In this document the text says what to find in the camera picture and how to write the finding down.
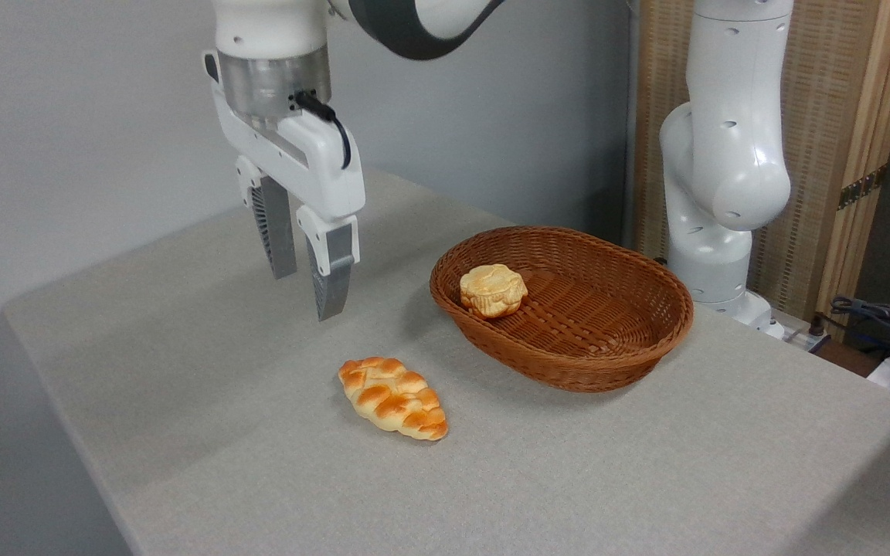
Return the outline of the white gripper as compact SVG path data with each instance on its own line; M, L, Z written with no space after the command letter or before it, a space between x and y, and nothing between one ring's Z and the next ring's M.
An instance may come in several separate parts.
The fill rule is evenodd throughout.
M364 207L366 193L351 133L302 103L325 105L331 99L328 51L240 59L207 50L202 65L222 132L242 154L234 165L238 187L274 279L297 272L289 190L304 204L296 217L306 236L318 319L341 314L351 270L360 260L354 214Z

